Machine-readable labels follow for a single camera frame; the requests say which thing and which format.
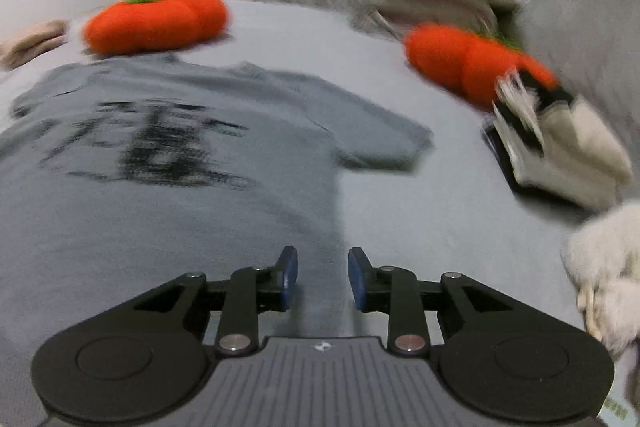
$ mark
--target white stuffed animal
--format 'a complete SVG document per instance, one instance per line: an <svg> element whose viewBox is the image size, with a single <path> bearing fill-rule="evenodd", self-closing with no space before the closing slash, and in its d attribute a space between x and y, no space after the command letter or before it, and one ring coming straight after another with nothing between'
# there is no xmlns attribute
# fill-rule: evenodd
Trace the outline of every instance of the white stuffed animal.
<svg viewBox="0 0 640 427"><path fill-rule="evenodd" d="M640 203L588 220L569 239L562 262L578 287L587 332L620 356L640 337ZM640 381L635 401L640 409Z"/></svg>

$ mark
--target white bed sheet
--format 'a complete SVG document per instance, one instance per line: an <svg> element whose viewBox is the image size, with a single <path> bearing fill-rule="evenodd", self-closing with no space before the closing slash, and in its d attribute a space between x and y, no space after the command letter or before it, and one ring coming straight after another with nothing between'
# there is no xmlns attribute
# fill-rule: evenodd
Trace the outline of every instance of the white bed sheet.
<svg viewBox="0 0 640 427"><path fill-rule="evenodd" d="M348 246L363 247L374 266L402 266L419 279L463 272L582 327L575 289L559 256L579 217L514 196L482 142L483 113L423 81L407 67L398 42L361 35L340 14L248 1L228 4L233 14L228 38L180 52L184 60L209 66L249 61L317 74L433 131L434 145L412 174L340 175L338 212ZM0 73L0 130L11 124L12 100L47 71L94 60L84 52L82 22L72 24L68 44ZM386 336L384 316L357 316L352 309L346 299L345 333ZM433 315L428 319L435 331ZM626 385L635 357L629 351L619 361L616 388Z"/></svg>

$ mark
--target black circular joint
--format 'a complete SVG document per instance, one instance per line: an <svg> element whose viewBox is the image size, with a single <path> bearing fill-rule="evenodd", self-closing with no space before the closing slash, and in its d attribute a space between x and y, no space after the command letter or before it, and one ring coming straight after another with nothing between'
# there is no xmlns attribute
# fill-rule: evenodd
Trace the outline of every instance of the black circular joint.
<svg viewBox="0 0 640 427"><path fill-rule="evenodd" d="M138 423L193 394L208 368L186 331L62 331L36 352L31 380L51 413L78 425Z"/></svg>
<svg viewBox="0 0 640 427"><path fill-rule="evenodd" d="M595 414L613 381L606 349L578 330L460 331L445 344L439 370L453 393L470 406L527 423Z"/></svg>

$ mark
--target t-shirt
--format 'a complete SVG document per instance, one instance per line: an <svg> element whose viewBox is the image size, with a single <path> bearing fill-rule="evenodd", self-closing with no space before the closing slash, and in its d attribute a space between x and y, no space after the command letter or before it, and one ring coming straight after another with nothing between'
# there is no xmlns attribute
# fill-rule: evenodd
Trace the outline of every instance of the t-shirt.
<svg viewBox="0 0 640 427"><path fill-rule="evenodd" d="M350 295L338 166L409 169L425 128L320 78L173 54L52 71L0 136L0 423L42 419L51 335L188 271L299 255L295 311L260 332L332 336Z"/></svg>

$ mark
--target persimmon plush toy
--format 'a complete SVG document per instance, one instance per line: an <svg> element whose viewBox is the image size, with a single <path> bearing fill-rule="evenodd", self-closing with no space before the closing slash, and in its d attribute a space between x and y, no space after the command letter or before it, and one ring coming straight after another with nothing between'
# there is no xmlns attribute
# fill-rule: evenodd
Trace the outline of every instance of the persimmon plush toy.
<svg viewBox="0 0 640 427"><path fill-rule="evenodd" d="M416 27L404 39L404 52L428 79L486 110L497 100L496 79L512 68L528 70L546 87L558 85L554 74L529 55L453 26Z"/></svg>
<svg viewBox="0 0 640 427"><path fill-rule="evenodd" d="M124 0L89 20L84 39L102 55L159 52L212 39L227 21L221 0Z"/></svg>

